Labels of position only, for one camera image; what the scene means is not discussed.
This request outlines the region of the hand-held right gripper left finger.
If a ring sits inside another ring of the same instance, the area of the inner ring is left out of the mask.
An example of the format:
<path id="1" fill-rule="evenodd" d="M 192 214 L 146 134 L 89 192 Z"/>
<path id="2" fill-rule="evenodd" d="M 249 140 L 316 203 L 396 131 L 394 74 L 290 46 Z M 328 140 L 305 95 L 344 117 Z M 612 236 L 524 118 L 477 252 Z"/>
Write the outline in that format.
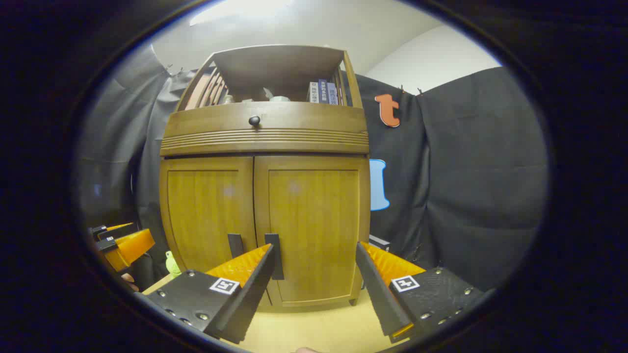
<path id="1" fill-rule="evenodd" d="M 258 309 L 276 263 L 266 244 L 202 272 L 187 270 L 139 301 L 176 330 L 238 344 Z"/>

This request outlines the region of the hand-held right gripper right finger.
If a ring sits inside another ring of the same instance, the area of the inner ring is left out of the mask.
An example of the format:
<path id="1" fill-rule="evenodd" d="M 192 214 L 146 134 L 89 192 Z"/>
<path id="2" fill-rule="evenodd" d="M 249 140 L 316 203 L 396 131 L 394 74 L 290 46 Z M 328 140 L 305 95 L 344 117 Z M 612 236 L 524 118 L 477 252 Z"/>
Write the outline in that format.
<path id="1" fill-rule="evenodd" d="M 357 244 L 355 262 L 383 334 L 392 343 L 440 334 L 494 293 L 446 268 L 424 270 L 369 243 Z"/>

